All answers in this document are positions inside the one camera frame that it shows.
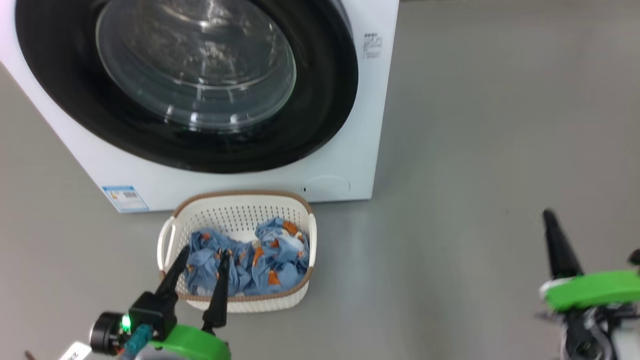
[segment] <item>floor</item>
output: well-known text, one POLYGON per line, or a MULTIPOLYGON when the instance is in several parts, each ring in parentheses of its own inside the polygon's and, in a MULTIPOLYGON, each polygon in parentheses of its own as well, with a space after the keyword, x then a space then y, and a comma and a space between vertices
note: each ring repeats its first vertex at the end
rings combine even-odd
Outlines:
MULTIPOLYGON (((557 357, 534 318, 542 209, 587 271, 640 247, 638 19, 617 0, 403 3, 374 197, 314 205, 307 297, 230 315, 234 358, 557 357)), ((117 214, 4 70, 0 108, 3 356, 57 359, 156 286, 168 214, 117 214)))

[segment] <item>clothes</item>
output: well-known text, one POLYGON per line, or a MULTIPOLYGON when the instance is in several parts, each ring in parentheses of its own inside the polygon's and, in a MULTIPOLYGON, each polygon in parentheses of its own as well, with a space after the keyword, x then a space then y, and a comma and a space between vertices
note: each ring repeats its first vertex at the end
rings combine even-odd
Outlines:
POLYGON ((192 294, 211 296, 217 283, 220 251, 231 250, 235 266, 229 269, 229 296, 263 295, 287 291, 304 278, 309 264, 306 234, 282 218, 256 227, 255 244, 235 241, 215 229, 191 235, 184 276, 192 294))

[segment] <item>washing machine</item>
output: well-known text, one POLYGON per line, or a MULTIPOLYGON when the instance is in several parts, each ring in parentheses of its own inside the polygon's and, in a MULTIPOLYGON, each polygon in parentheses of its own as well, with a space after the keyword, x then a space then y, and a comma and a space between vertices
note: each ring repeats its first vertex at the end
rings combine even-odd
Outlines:
POLYGON ((370 199, 398 0, 4 0, 0 61, 119 212, 370 199))

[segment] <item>washing machine drum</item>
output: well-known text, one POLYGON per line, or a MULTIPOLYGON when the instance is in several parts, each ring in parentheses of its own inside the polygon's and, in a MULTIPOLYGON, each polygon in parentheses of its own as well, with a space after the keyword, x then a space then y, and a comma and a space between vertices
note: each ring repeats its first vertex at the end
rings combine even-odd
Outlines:
POLYGON ((142 158, 236 173, 342 127, 358 65, 329 0, 17 0, 29 68, 74 120, 142 158))

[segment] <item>white plastic basket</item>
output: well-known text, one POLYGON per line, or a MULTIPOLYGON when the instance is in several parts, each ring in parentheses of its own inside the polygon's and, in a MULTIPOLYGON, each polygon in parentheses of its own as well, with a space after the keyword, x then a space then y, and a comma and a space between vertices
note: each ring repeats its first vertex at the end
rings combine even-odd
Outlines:
MULTIPOLYGON (((164 223, 158 237, 157 260, 161 278, 188 245, 191 233, 203 227, 212 227, 238 241, 253 241, 257 225, 281 217, 290 221, 309 238, 309 268, 302 281, 283 293, 229 297, 229 313, 260 313, 288 309, 305 297, 309 278, 316 263, 317 229, 311 206, 301 197, 285 192, 239 191, 205 193, 183 202, 164 223)), ((175 291, 181 299, 201 310, 209 307, 211 297, 189 293, 181 275, 175 291)))

